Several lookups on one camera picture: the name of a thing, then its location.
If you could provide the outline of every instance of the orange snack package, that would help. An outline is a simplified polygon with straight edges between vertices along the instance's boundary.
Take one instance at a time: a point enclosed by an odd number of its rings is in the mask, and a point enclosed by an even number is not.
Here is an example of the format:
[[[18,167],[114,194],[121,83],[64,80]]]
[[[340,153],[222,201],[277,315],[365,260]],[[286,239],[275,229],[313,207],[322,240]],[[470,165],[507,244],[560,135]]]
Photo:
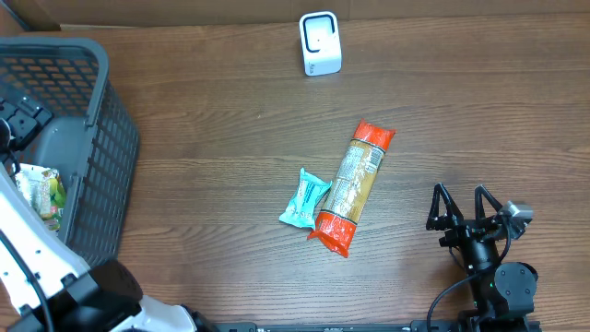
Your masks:
[[[348,257],[360,213],[394,134],[395,129],[382,129],[360,120],[308,240],[319,238],[331,251]]]

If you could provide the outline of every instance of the snack package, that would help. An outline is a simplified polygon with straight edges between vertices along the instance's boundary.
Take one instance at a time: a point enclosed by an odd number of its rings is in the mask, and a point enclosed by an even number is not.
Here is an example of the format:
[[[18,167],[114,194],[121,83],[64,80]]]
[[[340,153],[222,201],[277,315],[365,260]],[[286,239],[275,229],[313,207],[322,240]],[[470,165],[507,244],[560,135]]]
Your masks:
[[[59,231],[65,207],[65,189],[59,171],[20,164],[15,175],[18,191],[39,214],[50,231]]]
[[[278,219],[296,227],[313,228],[315,225],[313,222],[313,210],[325,192],[330,189],[330,186],[332,186],[332,182],[327,184],[317,176],[307,173],[301,167],[297,192],[289,201],[285,212]]]
[[[360,120],[308,240],[319,238],[328,249],[348,257],[360,213],[394,134],[395,130]]]

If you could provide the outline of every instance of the orange wrapper end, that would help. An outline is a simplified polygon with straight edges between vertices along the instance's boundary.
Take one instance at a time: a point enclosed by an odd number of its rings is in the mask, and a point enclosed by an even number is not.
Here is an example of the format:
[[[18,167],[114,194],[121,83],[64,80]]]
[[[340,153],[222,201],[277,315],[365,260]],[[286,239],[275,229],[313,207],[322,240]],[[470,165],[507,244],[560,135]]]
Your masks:
[[[373,143],[387,151],[389,143],[395,135],[395,129],[387,130],[374,124],[367,124],[365,119],[360,119],[359,126],[352,138],[362,139],[365,142]]]
[[[330,212],[321,211],[315,220],[316,231],[307,237],[308,240],[319,238],[331,251],[348,258],[348,248],[357,226]]]

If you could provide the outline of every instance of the gray plastic basket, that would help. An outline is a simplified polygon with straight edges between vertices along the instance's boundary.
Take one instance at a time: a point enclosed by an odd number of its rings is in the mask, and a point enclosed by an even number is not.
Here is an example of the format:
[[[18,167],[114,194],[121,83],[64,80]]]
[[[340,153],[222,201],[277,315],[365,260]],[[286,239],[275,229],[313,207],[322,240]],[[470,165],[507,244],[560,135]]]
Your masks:
[[[67,199],[58,237],[91,267],[117,255],[139,152],[108,71],[92,40],[0,38],[0,85],[54,116],[17,158],[60,171]]]

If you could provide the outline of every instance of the snack bar wrapper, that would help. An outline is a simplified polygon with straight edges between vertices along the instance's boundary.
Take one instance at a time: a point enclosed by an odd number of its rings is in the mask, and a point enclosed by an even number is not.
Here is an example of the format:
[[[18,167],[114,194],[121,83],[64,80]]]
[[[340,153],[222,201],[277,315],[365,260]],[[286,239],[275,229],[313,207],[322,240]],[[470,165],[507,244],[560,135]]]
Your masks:
[[[65,207],[65,189],[59,171],[20,164],[15,175],[18,191],[39,214],[50,231],[59,231]]]
[[[313,228],[313,210],[331,185],[301,167],[297,192],[278,219],[296,227]]]

